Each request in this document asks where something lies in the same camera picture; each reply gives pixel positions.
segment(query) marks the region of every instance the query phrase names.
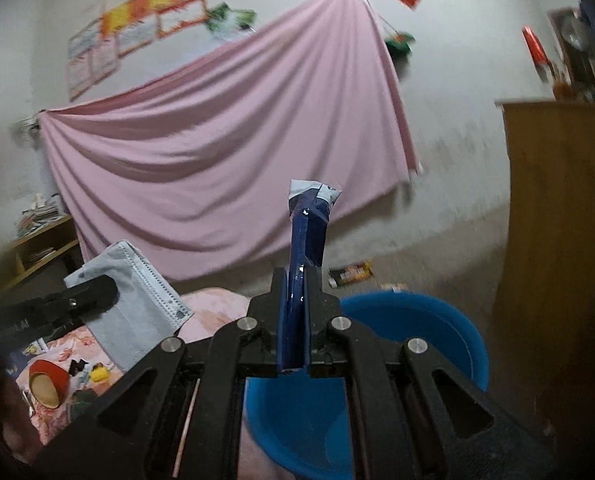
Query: blue plastic basin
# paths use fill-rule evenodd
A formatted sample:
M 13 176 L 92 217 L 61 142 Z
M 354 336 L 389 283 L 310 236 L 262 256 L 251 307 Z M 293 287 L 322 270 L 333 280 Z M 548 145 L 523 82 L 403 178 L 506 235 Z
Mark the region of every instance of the blue plastic basin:
M 410 292 L 372 292 L 341 300 L 341 309 L 394 341 L 421 337 L 482 390 L 489 378 L 479 332 L 450 304 Z M 305 372 L 249 379 L 246 415 L 253 438 L 278 464 L 312 480 L 351 480 L 351 441 L 342 379 Z

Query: concrete floor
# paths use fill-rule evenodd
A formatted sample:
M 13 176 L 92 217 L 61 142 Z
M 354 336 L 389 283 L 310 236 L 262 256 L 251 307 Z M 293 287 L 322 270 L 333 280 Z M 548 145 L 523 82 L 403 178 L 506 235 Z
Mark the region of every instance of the concrete floor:
M 480 219 L 461 222 L 450 230 L 405 250 L 372 259 L 375 276 L 364 282 L 324 291 L 339 298 L 380 290 L 385 283 L 405 283 L 410 291 L 440 298 L 458 307 L 482 334 L 490 358 L 489 393 L 505 410 L 536 436 L 546 422 L 535 414 L 537 392 L 518 369 L 513 350 L 497 337 L 492 308 L 505 255 L 509 208 L 496 209 Z M 269 290 L 274 267 L 285 266 L 283 251 L 261 262 L 185 283 L 179 292 L 221 286 L 254 296 Z

